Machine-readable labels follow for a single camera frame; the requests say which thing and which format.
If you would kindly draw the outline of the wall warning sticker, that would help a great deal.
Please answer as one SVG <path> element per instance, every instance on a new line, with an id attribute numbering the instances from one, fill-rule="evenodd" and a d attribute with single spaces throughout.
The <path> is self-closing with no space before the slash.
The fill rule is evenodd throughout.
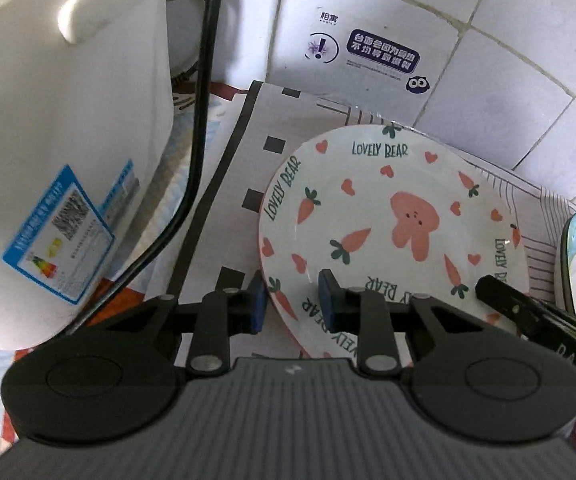
<path id="1" fill-rule="evenodd" d="M 369 76 L 392 79 L 396 88 L 413 96 L 430 91 L 428 77 L 419 69 L 422 54 L 402 41 L 376 34 L 366 25 L 350 26 L 338 13 L 317 12 L 303 57 L 312 65 L 343 64 Z"/>

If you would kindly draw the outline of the white rice cooker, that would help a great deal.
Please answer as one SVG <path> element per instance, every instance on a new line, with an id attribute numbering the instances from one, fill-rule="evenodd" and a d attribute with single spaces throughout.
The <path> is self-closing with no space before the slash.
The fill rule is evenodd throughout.
<path id="1" fill-rule="evenodd" d="M 83 309 L 172 124 L 166 0 L 0 0 L 0 350 Z"/>

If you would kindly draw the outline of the lovely bear carrot plate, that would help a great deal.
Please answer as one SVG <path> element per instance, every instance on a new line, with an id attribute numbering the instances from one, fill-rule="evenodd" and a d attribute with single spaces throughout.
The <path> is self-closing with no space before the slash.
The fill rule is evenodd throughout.
<path id="1" fill-rule="evenodd" d="M 514 324 L 478 300 L 478 279 L 529 288 L 518 222 L 501 194 L 407 128 L 342 127 L 301 144 L 271 178 L 258 242 L 271 300 L 312 358 L 358 352 L 353 335 L 325 326 L 321 270 L 390 302 L 424 292 L 503 330 Z"/>

